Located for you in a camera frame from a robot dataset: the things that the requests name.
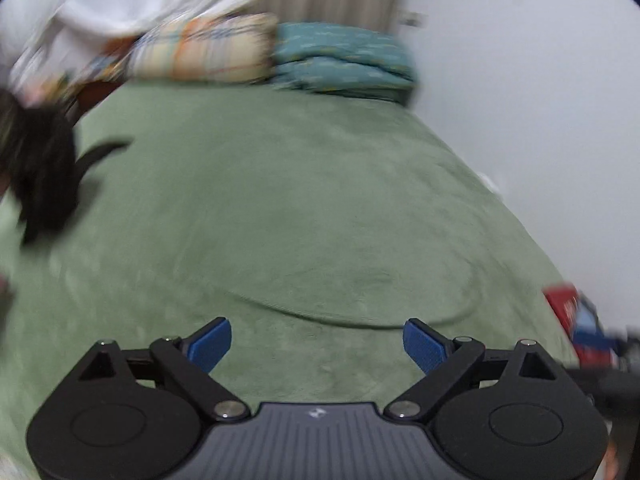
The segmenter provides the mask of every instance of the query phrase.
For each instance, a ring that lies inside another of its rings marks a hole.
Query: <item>blue gripper pad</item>
[[[211,323],[192,338],[186,351],[187,359],[208,374],[231,348],[231,323],[228,319]]]
[[[402,343],[406,354],[428,375],[447,360],[452,343],[419,320],[410,319],[402,330]]]

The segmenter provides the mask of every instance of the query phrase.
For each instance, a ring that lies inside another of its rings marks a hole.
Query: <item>black cat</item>
[[[0,89],[0,172],[8,174],[21,206],[22,244],[32,243],[42,232],[62,231],[78,208],[84,174],[129,145],[128,140],[105,142],[76,160],[73,126],[61,110],[23,108],[11,92]]]

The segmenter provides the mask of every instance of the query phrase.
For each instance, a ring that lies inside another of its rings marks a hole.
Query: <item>green bedsheet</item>
[[[268,87],[127,84],[79,126],[131,136],[87,176],[78,220],[18,250],[0,205],[0,450],[28,464],[36,407],[97,339],[146,346],[231,320],[214,377],[260,400],[375,400],[420,378],[400,327],[572,350],[521,224],[395,104]]]

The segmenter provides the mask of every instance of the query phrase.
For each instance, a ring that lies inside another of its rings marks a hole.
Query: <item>green blanket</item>
[[[215,316],[214,376],[260,400],[384,404],[420,377],[400,327],[574,355],[540,289],[560,279],[520,223],[395,104],[268,87],[127,84],[85,118],[131,136],[86,177],[77,221],[21,253],[0,206],[0,450],[28,463],[36,407],[97,339],[146,346]]]

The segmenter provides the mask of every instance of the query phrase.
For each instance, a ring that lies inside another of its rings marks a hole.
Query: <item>silver bolt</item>
[[[223,400],[213,407],[213,411],[222,418],[236,418],[246,411],[246,406],[237,400]]]
[[[407,418],[420,413],[420,406],[410,400],[398,400],[389,406],[389,411],[395,418]]]

